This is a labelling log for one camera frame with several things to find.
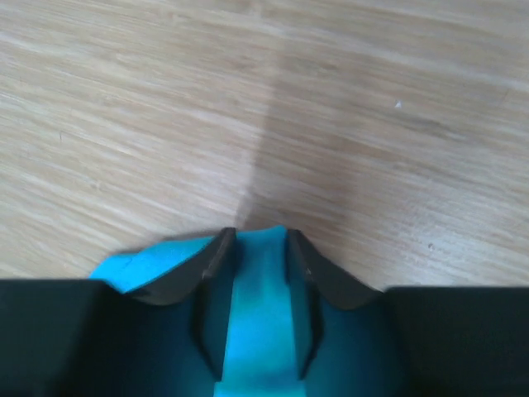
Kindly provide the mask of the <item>teal t shirt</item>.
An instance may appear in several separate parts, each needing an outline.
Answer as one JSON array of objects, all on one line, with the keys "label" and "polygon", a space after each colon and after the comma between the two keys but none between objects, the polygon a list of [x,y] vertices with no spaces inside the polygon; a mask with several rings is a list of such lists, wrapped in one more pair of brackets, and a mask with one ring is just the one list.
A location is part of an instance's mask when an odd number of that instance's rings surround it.
[{"label": "teal t shirt", "polygon": [[[216,396],[303,396],[285,279],[287,231],[278,226],[236,235],[236,278],[224,374]],[[90,275],[129,292],[198,254],[210,237],[161,242],[109,256]]]}]

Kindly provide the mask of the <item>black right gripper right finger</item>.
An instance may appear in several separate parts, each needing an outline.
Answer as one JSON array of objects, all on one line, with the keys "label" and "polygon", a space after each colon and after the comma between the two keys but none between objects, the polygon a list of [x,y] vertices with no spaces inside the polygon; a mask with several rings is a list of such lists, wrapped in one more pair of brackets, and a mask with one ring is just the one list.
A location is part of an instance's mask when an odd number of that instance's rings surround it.
[{"label": "black right gripper right finger", "polygon": [[290,291],[298,376],[307,376],[324,337],[321,301],[339,312],[352,312],[381,293],[326,258],[305,234],[288,229],[285,279]]}]

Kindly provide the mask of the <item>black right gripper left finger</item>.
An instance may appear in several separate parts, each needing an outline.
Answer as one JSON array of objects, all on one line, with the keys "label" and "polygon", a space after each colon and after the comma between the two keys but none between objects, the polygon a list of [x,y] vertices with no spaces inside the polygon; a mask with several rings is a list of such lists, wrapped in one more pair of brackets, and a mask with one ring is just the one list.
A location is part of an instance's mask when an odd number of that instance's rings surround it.
[{"label": "black right gripper left finger", "polygon": [[223,373],[235,256],[236,229],[223,228],[198,254],[126,293],[154,306],[181,304],[192,295],[189,333],[215,380]]}]

